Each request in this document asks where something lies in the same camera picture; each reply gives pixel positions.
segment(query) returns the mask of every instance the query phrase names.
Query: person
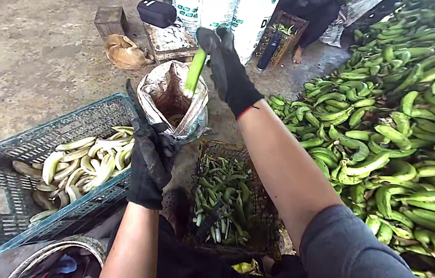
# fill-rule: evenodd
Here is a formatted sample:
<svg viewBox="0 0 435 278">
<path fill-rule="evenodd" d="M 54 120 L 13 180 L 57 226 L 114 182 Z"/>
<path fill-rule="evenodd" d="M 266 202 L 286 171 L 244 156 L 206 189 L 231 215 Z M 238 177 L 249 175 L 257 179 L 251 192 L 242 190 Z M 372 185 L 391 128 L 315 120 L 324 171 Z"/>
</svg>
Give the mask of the person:
<svg viewBox="0 0 435 278">
<path fill-rule="evenodd" d="M 293 62 L 300 63 L 303 50 L 319 39 L 338 18 L 341 5 L 338 0 L 281 0 L 278 9 L 308 21 L 293 54 Z"/>
<path fill-rule="evenodd" d="M 296 267 L 285 267 L 276 277 L 414 277 L 402 258 L 343 204 L 256 90 L 240 64 L 233 35 L 226 29 L 216 32 L 219 37 L 199 28 L 198 43 L 211 56 L 219 97 L 235 115 L 257 173 L 299 253 L 278 263 L 294 261 Z M 156 136 L 158 131 L 134 122 L 137 143 L 128 206 L 101 277 L 247 276 L 215 255 L 178 242 L 170 222 L 158 215 L 177 149 Z"/>
</svg>

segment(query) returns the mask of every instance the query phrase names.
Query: black pouch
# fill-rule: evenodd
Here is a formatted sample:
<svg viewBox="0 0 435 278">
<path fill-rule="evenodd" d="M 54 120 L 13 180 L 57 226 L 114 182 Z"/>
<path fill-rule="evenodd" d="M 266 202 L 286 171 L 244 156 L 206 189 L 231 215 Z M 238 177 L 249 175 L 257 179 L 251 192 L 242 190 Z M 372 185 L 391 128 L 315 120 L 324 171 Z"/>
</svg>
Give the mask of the black pouch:
<svg viewBox="0 0 435 278">
<path fill-rule="evenodd" d="M 154 0 L 144 0 L 137 5 L 137 11 L 143 22 L 166 28 L 177 19 L 177 10 L 170 4 Z"/>
</svg>

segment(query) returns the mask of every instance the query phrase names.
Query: black thermos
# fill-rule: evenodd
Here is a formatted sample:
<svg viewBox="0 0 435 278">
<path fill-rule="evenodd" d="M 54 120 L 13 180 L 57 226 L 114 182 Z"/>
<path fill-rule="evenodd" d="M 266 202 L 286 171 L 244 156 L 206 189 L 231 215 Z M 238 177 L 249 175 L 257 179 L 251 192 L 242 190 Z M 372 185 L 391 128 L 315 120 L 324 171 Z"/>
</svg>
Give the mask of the black thermos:
<svg viewBox="0 0 435 278">
<path fill-rule="evenodd" d="M 281 32 L 274 31 L 274 33 L 272 33 L 272 36 L 269 39 L 269 42 L 267 43 L 267 46 L 264 49 L 264 53 L 258 60 L 257 69 L 259 71 L 264 71 L 267 65 L 269 65 L 272 56 L 276 52 L 276 49 L 278 48 L 279 43 L 281 42 L 281 38 L 283 38 Z"/>
</svg>

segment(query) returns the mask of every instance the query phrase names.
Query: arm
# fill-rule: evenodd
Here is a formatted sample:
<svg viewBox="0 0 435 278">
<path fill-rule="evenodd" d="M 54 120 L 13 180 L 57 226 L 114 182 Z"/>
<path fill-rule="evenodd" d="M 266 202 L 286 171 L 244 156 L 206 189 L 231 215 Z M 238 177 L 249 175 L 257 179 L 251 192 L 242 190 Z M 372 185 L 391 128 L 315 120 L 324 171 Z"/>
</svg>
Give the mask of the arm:
<svg viewBox="0 0 435 278">
<path fill-rule="evenodd" d="M 141 112 L 132 122 L 134 146 L 131 156 L 131 178 L 127 191 L 127 209 L 115 242 L 102 269 L 102 277 L 155 277 L 159 210 L 163 209 L 163 187 L 171 180 L 179 144 L 160 135 L 165 123 L 149 125 L 134 89 L 127 80 L 128 95 Z"/>
<path fill-rule="evenodd" d="M 155 277 L 159 213 L 129 202 L 101 278 Z"/>
<path fill-rule="evenodd" d="M 406 263 L 380 243 L 345 206 L 320 169 L 250 82 L 225 29 L 197 29 L 211 54 L 221 100 L 238 120 L 267 193 L 283 219 L 309 277 L 412 277 Z"/>
<path fill-rule="evenodd" d="M 258 109 L 246 110 L 238 123 L 260 180 L 299 250 L 312 219 L 324 208 L 343 203 L 265 100 L 254 107 Z"/>
</svg>

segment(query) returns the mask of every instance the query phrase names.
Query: black glove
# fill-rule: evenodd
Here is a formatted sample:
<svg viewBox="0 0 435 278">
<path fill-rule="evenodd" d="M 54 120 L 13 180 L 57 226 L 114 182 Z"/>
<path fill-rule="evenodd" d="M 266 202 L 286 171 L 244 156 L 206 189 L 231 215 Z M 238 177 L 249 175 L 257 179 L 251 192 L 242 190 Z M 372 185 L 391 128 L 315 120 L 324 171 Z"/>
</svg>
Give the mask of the black glove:
<svg viewBox="0 0 435 278">
<path fill-rule="evenodd" d="M 132 150 L 132 177 L 127 200 L 148 209 L 161 210 L 163 187 L 171 180 L 171 169 L 180 145 L 159 135 L 168 128 L 166 123 L 150 126 L 135 119 L 132 125 L 135 145 Z"/>
<path fill-rule="evenodd" d="M 238 119 L 264 96 L 255 89 L 240 63 L 233 44 L 233 34 L 226 28 L 217 28 L 216 33 L 219 37 L 212 30 L 200 27 L 197 29 L 197 42 L 211 55 L 212 79 L 220 99 L 228 104 Z"/>
</svg>

